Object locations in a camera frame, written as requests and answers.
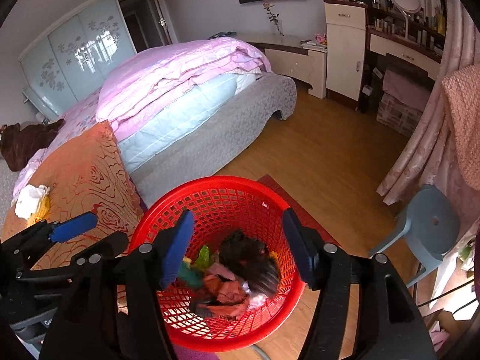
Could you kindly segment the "green yellow scouring sponge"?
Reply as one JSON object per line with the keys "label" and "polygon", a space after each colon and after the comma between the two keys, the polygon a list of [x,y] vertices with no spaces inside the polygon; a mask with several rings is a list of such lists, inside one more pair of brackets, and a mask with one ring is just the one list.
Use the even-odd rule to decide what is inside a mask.
{"label": "green yellow scouring sponge", "polygon": [[191,267],[191,259],[184,257],[178,270],[177,278],[191,289],[203,286],[203,276]]}

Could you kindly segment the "white tissue paper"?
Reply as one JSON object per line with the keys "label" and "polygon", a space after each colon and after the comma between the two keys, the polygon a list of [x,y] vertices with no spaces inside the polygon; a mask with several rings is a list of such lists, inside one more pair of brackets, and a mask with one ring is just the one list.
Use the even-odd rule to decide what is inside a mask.
{"label": "white tissue paper", "polygon": [[41,184],[38,187],[27,184],[19,192],[16,200],[15,214],[21,219],[29,219],[38,211],[38,207],[44,197],[47,197],[50,188]]}

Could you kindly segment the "green pea snack bag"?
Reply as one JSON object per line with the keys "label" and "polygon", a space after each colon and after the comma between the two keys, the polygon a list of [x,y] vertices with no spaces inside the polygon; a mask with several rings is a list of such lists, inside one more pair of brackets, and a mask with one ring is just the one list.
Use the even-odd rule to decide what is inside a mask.
{"label": "green pea snack bag", "polygon": [[206,244],[204,244],[202,248],[199,250],[198,257],[194,262],[194,267],[197,270],[204,272],[212,264],[214,264],[215,259],[216,259],[215,255],[211,254],[210,248]]}

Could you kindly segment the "dark bedroom door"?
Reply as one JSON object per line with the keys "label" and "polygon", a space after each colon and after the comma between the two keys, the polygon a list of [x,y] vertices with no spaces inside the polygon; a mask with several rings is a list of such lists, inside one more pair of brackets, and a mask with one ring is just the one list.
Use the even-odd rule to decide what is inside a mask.
{"label": "dark bedroom door", "polygon": [[173,44],[160,0],[119,0],[119,4],[137,52]]}

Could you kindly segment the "orange rose pattern tablecloth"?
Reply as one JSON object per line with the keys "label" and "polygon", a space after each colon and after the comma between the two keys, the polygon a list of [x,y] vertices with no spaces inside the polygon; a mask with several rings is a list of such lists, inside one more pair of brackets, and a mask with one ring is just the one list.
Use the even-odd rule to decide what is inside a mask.
{"label": "orange rose pattern tablecloth", "polygon": [[66,266],[71,257],[121,231],[131,237],[143,210],[134,183],[120,158],[109,123],[101,122],[50,154],[30,179],[50,188],[48,222],[64,222],[85,212],[97,215],[97,227],[66,243],[55,244],[33,267]]}

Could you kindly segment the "red plastic mesh basket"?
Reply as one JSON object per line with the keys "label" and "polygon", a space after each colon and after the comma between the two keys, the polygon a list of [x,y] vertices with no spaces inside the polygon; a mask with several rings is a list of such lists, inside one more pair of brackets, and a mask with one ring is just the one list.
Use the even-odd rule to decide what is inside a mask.
{"label": "red plastic mesh basket", "polygon": [[220,263],[221,242],[240,230],[266,244],[277,259],[281,282],[275,297],[252,294],[247,312],[236,321],[205,319],[190,309],[199,289],[187,287],[178,278],[157,294],[169,338],[176,345],[203,352],[226,352],[254,345],[287,320],[303,295],[295,260],[283,232],[283,211],[290,205],[259,182],[235,176],[210,176],[183,184],[160,198],[143,216],[133,233],[130,249],[151,243],[159,231],[171,228],[182,212],[193,213],[194,228],[185,256],[194,267],[203,245]]}

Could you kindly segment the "brown plush bear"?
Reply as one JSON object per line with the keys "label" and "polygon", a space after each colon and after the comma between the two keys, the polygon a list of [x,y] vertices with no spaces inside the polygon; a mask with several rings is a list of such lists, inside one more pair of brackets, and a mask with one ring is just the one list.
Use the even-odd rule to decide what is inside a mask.
{"label": "brown plush bear", "polygon": [[64,119],[51,124],[3,125],[1,127],[1,156],[12,172],[20,172],[38,150],[47,148],[57,137]]}

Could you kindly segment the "blue grey plastic stool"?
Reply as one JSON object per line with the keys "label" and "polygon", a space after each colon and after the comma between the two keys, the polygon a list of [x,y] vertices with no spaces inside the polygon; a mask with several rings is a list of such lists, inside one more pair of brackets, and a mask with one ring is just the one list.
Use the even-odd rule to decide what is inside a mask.
{"label": "blue grey plastic stool", "polygon": [[435,186],[425,184],[396,217],[394,229],[368,251],[370,258],[403,238],[421,264],[407,283],[410,288],[436,270],[456,244],[461,222],[448,198]]}

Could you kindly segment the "pink curtain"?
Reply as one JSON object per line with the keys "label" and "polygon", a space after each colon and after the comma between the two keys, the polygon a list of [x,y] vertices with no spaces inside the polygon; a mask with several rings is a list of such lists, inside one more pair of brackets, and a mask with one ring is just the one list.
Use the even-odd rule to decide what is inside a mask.
{"label": "pink curtain", "polygon": [[400,201],[416,185],[439,181],[440,167],[449,169],[453,164],[441,80],[446,74],[479,61],[479,31],[460,0],[446,0],[446,4],[446,45],[437,80],[429,95],[415,94],[408,99],[407,106],[420,112],[421,117],[400,157],[377,188],[386,205]]}

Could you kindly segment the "pink folded quilt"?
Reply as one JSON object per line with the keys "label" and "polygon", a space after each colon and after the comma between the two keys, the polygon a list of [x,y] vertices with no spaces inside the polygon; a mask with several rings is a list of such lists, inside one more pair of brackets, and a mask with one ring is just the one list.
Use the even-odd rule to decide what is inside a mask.
{"label": "pink folded quilt", "polygon": [[98,97],[96,120],[108,121],[123,140],[193,86],[227,73],[270,72],[270,61],[259,49],[233,37],[153,47],[109,73]]}

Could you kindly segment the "pink knitted garment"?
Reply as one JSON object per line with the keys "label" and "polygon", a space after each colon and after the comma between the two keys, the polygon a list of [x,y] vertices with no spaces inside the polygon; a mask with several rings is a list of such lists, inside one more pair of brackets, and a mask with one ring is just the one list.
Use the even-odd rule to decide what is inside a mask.
{"label": "pink knitted garment", "polygon": [[442,79],[448,101],[456,158],[465,183],[479,191],[479,64]]}

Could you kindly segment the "white tall cabinet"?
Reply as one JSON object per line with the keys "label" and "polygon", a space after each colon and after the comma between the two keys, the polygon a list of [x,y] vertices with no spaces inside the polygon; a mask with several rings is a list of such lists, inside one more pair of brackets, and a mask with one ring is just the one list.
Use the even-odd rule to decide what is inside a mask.
{"label": "white tall cabinet", "polygon": [[328,54],[326,88],[357,102],[366,50],[366,8],[335,0],[325,0],[324,4]]}

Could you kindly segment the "rose in glass vase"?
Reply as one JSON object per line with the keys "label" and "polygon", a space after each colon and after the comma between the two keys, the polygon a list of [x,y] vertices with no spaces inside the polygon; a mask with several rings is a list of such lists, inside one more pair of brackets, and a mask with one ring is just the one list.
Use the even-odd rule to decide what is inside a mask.
{"label": "rose in glass vase", "polygon": [[279,15],[272,11],[272,8],[274,8],[274,5],[270,2],[264,2],[263,7],[264,7],[264,10],[266,11],[268,21],[274,25],[277,33],[280,36],[284,36],[284,33],[282,31],[282,27],[281,27],[281,23],[280,23],[280,20],[279,20]]}

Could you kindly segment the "dressing table with mirror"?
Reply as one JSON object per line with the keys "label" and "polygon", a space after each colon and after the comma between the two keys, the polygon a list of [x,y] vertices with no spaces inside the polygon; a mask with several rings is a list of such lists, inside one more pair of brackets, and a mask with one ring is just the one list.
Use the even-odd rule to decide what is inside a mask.
{"label": "dressing table with mirror", "polygon": [[367,50],[360,110],[377,110],[387,69],[432,91],[445,43],[444,0],[420,0],[421,10],[405,20],[391,0],[373,0],[367,10]]}

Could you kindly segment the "round white vanity mirror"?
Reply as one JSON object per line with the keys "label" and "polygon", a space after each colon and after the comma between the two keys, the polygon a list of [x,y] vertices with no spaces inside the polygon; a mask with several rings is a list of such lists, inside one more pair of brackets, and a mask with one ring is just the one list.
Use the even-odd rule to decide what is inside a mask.
{"label": "round white vanity mirror", "polygon": [[408,41],[409,17],[421,10],[420,0],[391,0],[399,9],[405,20],[404,39]]}

